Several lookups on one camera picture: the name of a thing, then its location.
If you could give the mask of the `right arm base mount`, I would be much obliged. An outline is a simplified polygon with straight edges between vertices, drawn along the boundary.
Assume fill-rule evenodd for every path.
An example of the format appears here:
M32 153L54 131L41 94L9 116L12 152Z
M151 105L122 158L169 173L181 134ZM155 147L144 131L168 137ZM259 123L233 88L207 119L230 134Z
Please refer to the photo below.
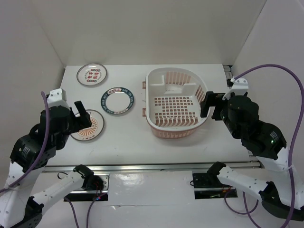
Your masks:
M190 185L194 188L194 198L196 200L202 199L220 199L230 192L228 198L237 198L238 194L234 187L221 184L208 173L193 173L193 180Z

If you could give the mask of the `white plate red characters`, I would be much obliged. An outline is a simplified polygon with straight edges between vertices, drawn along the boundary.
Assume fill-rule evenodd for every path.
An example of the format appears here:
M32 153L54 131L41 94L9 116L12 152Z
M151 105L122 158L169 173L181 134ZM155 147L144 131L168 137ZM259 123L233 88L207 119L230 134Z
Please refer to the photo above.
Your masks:
M83 86L95 86L102 83L107 77L107 69L98 63L82 66L77 74L77 81Z

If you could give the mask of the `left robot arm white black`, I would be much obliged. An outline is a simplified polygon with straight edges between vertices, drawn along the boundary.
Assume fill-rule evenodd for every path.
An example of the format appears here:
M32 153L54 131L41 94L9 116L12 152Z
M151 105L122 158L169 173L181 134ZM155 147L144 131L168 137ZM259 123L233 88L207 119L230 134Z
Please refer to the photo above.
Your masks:
M51 187L32 194L32 189L48 161L64 148L69 135L92 125L81 101L70 107L55 105L41 112L40 122L19 138L12 150L9 174L0 197L2 228L35 228L43 215L58 201L77 189L102 192L103 181L85 165L76 166Z

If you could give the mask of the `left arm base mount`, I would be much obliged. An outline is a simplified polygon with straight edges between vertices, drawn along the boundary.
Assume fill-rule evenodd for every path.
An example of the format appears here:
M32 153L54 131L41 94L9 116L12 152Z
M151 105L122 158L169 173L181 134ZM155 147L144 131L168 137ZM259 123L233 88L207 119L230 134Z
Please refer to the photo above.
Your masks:
M108 201L108 188L110 176L106 174L95 175L92 180L84 183L82 187L65 196L64 201L92 202Z

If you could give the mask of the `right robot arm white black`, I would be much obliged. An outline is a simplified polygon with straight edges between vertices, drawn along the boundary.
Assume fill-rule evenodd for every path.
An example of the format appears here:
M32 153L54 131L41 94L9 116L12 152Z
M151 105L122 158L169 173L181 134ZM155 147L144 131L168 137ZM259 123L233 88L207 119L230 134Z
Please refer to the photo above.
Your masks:
M207 171L208 183L212 186L229 185L261 202L263 208L280 219L289 218L292 192L295 193L291 220L304 219L304 184L294 175L294 190L291 189L286 140L273 124L259 120L259 106L246 95L233 95L224 99L223 93L206 93L200 103L201 117L206 117L209 108L214 108L212 119L223 121L234 139L263 164L272 176L271 181L258 180L237 173L222 162L214 163Z

